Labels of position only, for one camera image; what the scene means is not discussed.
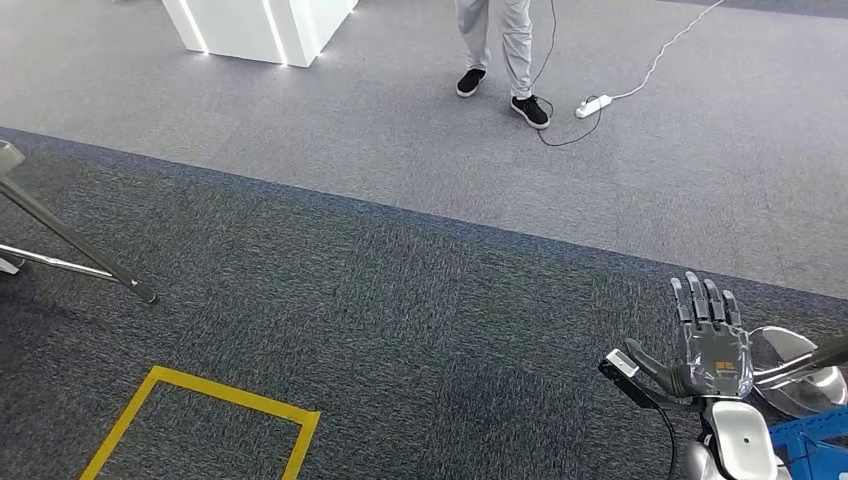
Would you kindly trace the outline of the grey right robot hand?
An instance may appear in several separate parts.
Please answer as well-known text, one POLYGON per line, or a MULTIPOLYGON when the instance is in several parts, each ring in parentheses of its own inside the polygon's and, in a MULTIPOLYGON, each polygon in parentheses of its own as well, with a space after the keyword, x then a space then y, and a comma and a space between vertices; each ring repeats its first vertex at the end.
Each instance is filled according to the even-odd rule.
POLYGON ((673 365, 656 360, 631 338, 627 355, 666 393, 676 398, 742 399, 753 387, 748 332, 738 302, 729 290, 692 271, 670 280, 681 334, 681 359, 673 365))

